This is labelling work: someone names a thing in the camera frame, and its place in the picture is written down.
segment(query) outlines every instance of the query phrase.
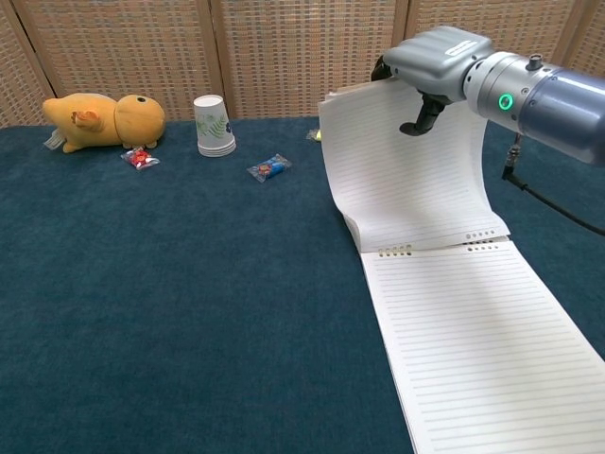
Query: green led light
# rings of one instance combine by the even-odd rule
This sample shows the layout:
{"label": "green led light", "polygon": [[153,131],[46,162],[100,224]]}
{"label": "green led light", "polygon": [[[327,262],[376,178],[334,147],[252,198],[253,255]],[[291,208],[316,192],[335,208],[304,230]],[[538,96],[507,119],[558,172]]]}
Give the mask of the green led light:
{"label": "green led light", "polygon": [[512,104],[514,104],[514,98],[510,93],[505,93],[498,99],[498,106],[500,106],[500,109],[503,111],[510,109]]}

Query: leaf print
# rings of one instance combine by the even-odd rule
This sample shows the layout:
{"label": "leaf print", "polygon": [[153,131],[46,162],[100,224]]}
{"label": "leaf print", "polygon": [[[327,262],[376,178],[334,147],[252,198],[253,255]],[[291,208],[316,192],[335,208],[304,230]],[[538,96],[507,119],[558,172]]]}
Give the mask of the leaf print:
{"label": "leaf print", "polygon": [[206,135],[208,133],[208,125],[205,121],[196,122],[198,125],[198,131],[201,135]]}
{"label": "leaf print", "polygon": [[225,135],[226,126],[227,118],[225,118],[225,115],[221,115],[218,121],[210,127],[209,132],[217,139],[220,139]]}

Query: woven partition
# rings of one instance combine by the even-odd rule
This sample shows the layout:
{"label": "woven partition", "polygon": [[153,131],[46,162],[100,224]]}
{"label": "woven partition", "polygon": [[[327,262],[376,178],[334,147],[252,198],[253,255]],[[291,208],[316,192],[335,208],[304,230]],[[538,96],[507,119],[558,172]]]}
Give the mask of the woven partition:
{"label": "woven partition", "polygon": [[579,33],[579,42],[567,64],[581,72],[605,77],[605,0],[599,1],[592,20]]}
{"label": "woven partition", "polygon": [[549,60],[575,1],[410,0],[406,36],[433,26],[459,26],[489,36],[498,50],[541,53]]}
{"label": "woven partition", "polygon": [[0,4],[0,128],[42,124],[50,86],[10,4]]}
{"label": "woven partition", "polygon": [[222,94],[206,0],[15,0],[59,96],[157,99],[168,119]]}
{"label": "woven partition", "polygon": [[367,81],[391,45],[396,3],[213,0],[231,115],[316,115],[329,90]]}

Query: candy wrapper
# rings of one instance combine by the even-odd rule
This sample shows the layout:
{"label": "candy wrapper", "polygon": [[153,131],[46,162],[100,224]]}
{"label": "candy wrapper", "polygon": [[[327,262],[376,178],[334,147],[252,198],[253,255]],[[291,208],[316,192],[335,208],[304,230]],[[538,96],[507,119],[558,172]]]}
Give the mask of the candy wrapper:
{"label": "candy wrapper", "polygon": [[159,159],[151,156],[143,147],[127,151],[122,155],[122,159],[127,163],[131,163],[137,170],[143,170],[160,163]]}
{"label": "candy wrapper", "polygon": [[292,163],[290,163],[284,156],[276,154],[270,159],[263,161],[256,166],[252,166],[248,168],[248,172],[261,183],[264,183],[265,180],[269,178],[273,178],[278,173],[282,173],[287,168],[291,167]]}
{"label": "candy wrapper", "polygon": [[306,138],[315,142],[321,142],[321,130],[311,130],[307,133]]}

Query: plush toy ear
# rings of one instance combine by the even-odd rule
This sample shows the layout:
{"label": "plush toy ear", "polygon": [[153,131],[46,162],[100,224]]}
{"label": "plush toy ear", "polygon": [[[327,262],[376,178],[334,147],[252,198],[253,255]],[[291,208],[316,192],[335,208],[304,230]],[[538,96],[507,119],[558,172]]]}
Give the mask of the plush toy ear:
{"label": "plush toy ear", "polygon": [[79,128],[92,130],[99,125],[100,119],[95,111],[72,112],[72,122]]}

